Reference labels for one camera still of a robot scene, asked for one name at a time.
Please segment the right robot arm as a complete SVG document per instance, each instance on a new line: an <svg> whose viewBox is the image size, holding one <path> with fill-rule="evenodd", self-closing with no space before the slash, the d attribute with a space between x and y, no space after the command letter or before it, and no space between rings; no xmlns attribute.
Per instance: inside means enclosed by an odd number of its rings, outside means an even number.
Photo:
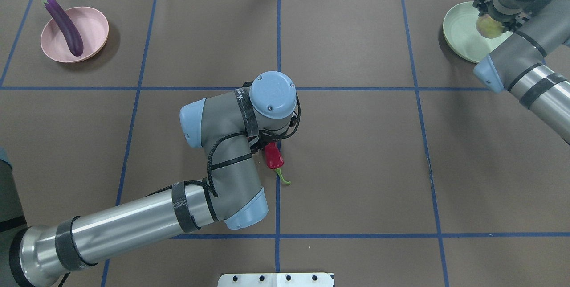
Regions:
<svg viewBox="0 0 570 287"><path fill-rule="evenodd" d="M487 17L511 35L474 68L493 92L511 93L568 142L569 80L544 64L558 47L569 45L569 0L474 0L479 17Z"/></svg>

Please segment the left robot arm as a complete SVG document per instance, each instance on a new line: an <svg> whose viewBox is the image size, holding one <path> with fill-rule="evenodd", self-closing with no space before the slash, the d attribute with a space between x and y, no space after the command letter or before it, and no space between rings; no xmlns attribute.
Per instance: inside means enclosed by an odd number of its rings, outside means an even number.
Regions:
<svg viewBox="0 0 570 287"><path fill-rule="evenodd" d="M268 205L250 141L277 142L297 129L295 83L268 71L232 92L183 106L179 119L192 148L206 154L206 176L174 183L138 200L57 226L28 226L1 159L1 285L49 287L65 275L142 246L222 221L230 230L265 218Z"/></svg>

